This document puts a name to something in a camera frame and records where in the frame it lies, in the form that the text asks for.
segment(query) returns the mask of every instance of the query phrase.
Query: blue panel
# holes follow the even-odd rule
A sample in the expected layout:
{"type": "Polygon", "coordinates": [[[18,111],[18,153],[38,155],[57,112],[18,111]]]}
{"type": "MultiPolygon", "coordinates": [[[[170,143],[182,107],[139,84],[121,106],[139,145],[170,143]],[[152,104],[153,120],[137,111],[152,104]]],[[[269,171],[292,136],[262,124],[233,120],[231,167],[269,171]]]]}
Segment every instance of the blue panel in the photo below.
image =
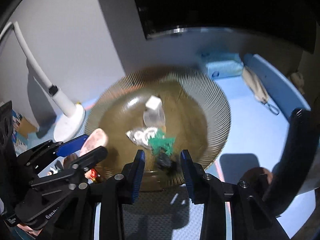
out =
{"type": "Polygon", "coordinates": [[[68,141],[64,144],[62,144],[59,149],[58,152],[56,152],[57,156],[61,156],[61,157],[66,157],[78,150],[81,149],[82,145],[84,144],[84,142],[86,141],[86,139],[89,136],[84,134],[81,135],[77,138],[72,139],[71,141],[68,141]]]}
{"type": "Polygon", "coordinates": [[[307,101],[295,86],[264,58],[258,54],[246,54],[244,64],[257,74],[286,119],[289,119],[291,112],[297,107],[310,110],[307,101]]]}

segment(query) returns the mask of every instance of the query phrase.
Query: plate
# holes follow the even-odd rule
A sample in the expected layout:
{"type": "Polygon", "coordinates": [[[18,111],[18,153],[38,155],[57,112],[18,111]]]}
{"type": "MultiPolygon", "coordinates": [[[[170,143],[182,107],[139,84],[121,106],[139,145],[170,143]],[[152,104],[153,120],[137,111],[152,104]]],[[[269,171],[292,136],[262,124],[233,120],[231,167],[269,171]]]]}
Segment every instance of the plate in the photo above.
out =
{"type": "Polygon", "coordinates": [[[206,75],[191,68],[148,68],[131,73],[107,89],[92,108],[85,127],[91,134],[102,128],[109,136],[108,156],[97,171],[109,178],[133,161],[137,150],[146,154],[141,191],[162,190],[184,183],[180,169],[167,175],[155,165],[150,150],[132,143],[126,132],[144,127],[143,112],[150,96],[161,98],[166,137],[175,137],[172,160],[188,149],[194,162],[204,169],[221,152],[230,131],[228,101],[219,86],[206,75]]]}

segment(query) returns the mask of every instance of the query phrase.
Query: screw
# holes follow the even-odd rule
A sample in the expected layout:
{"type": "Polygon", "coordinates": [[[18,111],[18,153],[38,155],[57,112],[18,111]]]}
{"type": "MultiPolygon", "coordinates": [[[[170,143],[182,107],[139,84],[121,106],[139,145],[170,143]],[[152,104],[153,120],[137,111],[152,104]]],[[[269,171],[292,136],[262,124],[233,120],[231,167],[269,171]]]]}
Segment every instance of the screw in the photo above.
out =
{"type": "Polygon", "coordinates": [[[88,186],[87,183],[82,182],[82,183],[79,184],[79,189],[85,189],[87,186],[88,186]]]}
{"type": "Polygon", "coordinates": [[[74,190],[76,188],[76,184],[70,183],[69,184],[69,189],[74,190]]]}
{"type": "Polygon", "coordinates": [[[115,175],[116,180],[121,180],[123,178],[124,178],[124,176],[121,173],[115,175]]]}
{"type": "Polygon", "coordinates": [[[203,178],[206,180],[210,180],[210,179],[212,179],[212,175],[210,173],[206,173],[203,175],[203,178]]]}
{"type": "Polygon", "coordinates": [[[243,188],[248,187],[248,183],[246,183],[244,180],[239,181],[239,185],[243,188]]]}

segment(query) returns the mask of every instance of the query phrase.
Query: beige pouch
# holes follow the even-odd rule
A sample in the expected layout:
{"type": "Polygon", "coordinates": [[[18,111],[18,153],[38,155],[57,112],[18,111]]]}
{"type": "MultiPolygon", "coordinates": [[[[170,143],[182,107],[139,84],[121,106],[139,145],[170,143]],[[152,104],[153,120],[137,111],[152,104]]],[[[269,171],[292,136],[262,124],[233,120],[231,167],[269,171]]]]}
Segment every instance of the beige pouch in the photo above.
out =
{"type": "Polygon", "coordinates": [[[264,104],[273,114],[278,115],[280,113],[280,110],[277,107],[268,103],[269,95],[265,87],[262,85],[258,76],[247,66],[243,69],[242,78],[258,101],[264,104]]]}

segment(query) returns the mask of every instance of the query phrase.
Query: green plastic piece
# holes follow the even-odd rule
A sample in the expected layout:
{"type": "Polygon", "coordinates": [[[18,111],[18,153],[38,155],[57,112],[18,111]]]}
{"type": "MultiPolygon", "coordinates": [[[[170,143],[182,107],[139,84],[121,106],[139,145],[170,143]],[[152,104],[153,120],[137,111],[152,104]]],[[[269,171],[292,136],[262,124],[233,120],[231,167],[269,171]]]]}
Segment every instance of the green plastic piece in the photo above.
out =
{"type": "Polygon", "coordinates": [[[165,154],[170,156],[173,153],[173,144],[175,141],[175,137],[166,138],[164,132],[161,129],[158,129],[156,136],[154,138],[150,138],[148,143],[152,148],[152,154],[158,155],[160,151],[164,151],[165,154]]]}

